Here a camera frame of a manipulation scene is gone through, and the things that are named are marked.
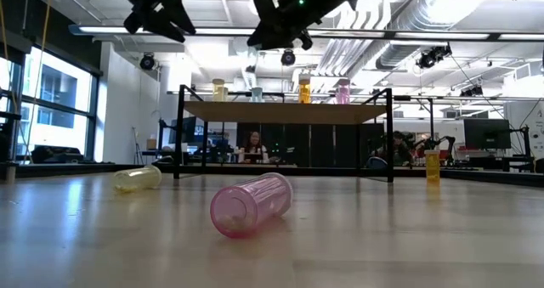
wooden shelf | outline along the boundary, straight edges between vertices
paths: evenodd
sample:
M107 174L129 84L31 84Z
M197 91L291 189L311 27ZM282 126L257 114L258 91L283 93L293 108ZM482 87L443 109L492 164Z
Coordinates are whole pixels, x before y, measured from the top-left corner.
M385 113L384 105L185 101L203 121L354 125Z

wooden floor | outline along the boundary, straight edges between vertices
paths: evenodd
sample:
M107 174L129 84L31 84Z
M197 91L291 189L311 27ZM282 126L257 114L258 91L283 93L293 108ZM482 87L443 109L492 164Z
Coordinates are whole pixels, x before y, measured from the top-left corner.
M543 287L544 192L443 180L290 178L252 240L212 226L195 176L116 195L109 175L0 186L0 287Z

pink plastic bottle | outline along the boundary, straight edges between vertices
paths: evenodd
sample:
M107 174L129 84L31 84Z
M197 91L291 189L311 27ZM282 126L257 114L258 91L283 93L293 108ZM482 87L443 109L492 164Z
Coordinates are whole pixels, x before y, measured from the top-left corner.
M213 197L210 214L221 234L243 238L267 219L283 215L291 203L291 184L281 174L272 172L221 189Z

person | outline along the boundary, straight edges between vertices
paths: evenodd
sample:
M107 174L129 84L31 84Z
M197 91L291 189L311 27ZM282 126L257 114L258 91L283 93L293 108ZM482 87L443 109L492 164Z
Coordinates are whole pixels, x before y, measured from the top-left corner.
M266 147L261 144L261 135L256 132L249 133L249 139L247 140L246 147L240 148L240 154L238 156L238 162L249 164L252 162L252 158L245 157L245 154L260 154L263 163L269 162L269 155Z
M410 149L404 141L404 136L399 131L393 132L393 153L393 160L395 166L408 166L413 161ZM387 149L385 147L378 149L377 155L380 158L387 160Z

woman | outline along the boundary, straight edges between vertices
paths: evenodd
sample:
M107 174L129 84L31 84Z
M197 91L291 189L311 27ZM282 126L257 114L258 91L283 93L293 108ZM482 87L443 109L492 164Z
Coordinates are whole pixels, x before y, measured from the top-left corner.
M249 164L252 162L252 158L245 157L245 154L261 155L259 158L263 160L263 163L269 162L269 155L266 151L266 147L261 145L261 135L258 132L250 132L249 140L246 147L240 148L240 154L238 156L238 162Z

